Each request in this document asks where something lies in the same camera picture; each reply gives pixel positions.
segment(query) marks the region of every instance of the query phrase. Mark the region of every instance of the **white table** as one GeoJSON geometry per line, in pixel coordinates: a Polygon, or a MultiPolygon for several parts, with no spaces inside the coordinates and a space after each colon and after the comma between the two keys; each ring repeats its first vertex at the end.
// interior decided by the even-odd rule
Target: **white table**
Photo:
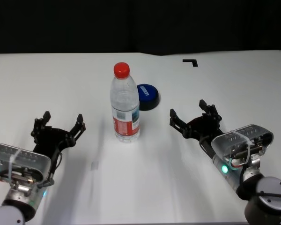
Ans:
{"type": "MultiPolygon", "coordinates": [[[[187,122],[200,116],[200,99],[216,105],[223,131],[251,123],[272,131],[261,171],[281,179],[281,51],[1,54],[0,143],[32,150],[34,119],[46,110],[48,125],[69,130],[82,113],[87,127],[65,150],[56,184],[27,224],[246,221],[246,202],[198,142],[169,126],[171,108],[187,122]],[[197,59],[199,67],[182,59],[197,59]],[[119,61],[130,65],[136,83],[161,94],[157,108],[140,113],[141,135],[132,144],[113,131],[109,90],[119,61]]],[[[8,189],[0,182],[0,205],[8,189]]]]}

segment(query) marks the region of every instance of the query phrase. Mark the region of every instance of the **blue lid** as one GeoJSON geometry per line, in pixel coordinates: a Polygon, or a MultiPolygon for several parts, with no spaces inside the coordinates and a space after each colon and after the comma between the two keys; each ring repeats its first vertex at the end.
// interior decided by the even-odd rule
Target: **blue lid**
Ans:
{"type": "Polygon", "coordinates": [[[137,85],[140,98],[140,110],[146,111],[154,109],[159,104],[158,90],[149,84],[137,85]]]}

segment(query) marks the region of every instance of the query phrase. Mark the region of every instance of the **bottle label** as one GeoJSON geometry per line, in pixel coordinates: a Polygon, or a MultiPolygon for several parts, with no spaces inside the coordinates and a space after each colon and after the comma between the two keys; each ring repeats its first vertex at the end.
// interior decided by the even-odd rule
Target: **bottle label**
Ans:
{"type": "Polygon", "coordinates": [[[120,111],[112,108],[115,131],[123,136],[132,136],[140,129],[140,107],[131,111],[120,111]]]}

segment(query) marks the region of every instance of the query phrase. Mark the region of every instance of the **black curtain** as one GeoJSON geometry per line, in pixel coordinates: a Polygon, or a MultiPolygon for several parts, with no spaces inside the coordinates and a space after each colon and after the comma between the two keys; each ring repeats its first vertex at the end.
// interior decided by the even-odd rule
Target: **black curtain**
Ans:
{"type": "Polygon", "coordinates": [[[0,53],[281,50],[281,0],[0,0],[0,53]]]}

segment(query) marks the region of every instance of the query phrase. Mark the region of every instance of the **plastic bottle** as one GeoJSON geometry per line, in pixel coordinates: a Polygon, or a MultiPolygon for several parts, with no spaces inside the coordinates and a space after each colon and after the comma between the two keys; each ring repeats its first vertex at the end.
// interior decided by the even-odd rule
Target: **plastic bottle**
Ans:
{"type": "Polygon", "coordinates": [[[130,143],[140,136],[139,94],[127,63],[117,63],[113,71],[110,98],[115,134],[120,141],[130,143]]]}

